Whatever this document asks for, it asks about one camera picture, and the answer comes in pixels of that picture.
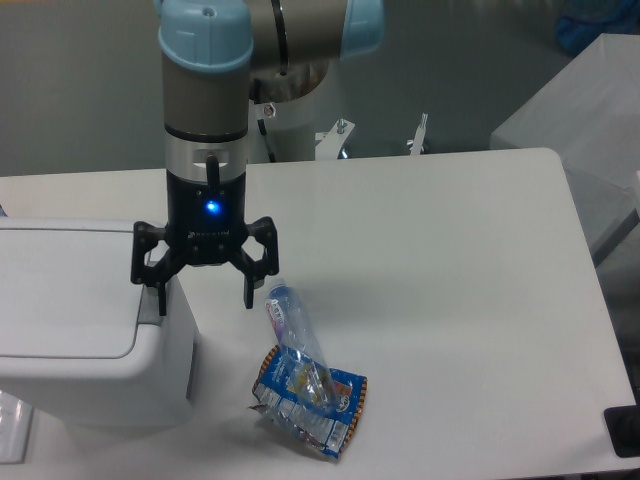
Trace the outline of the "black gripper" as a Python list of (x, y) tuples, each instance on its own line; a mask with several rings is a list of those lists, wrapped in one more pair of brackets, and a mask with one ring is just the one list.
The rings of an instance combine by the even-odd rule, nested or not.
[[(167, 284), (188, 265), (220, 265), (230, 262), (244, 276), (243, 302), (254, 306), (254, 293), (267, 276), (279, 273), (278, 233), (273, 219), (262, 217), (246, 224), (244, 174), (223, 181), (216, 189), (206, 183), (166, 174), (168, 222), (165, 227), (144, 221), (133, 224), (131, 282), (153, 288), (158, 294), (158, 313), (167, 315)], [(258, 260), (243, 249), (248, 238), (263, 247)], [(154, 265), (147, 255), (160, 242), (168, 245)]]

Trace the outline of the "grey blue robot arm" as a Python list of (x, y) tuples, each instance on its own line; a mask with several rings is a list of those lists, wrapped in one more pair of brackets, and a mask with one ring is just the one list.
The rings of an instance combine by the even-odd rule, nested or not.
[(244, 219), (251, 75), (375, 50), (379, 1), (160, 1), (168, 220), (133, 228), (131, 280), (168, 310), (185, 266), (231, 264), (251, 306), (279, 270), (273, 220)]

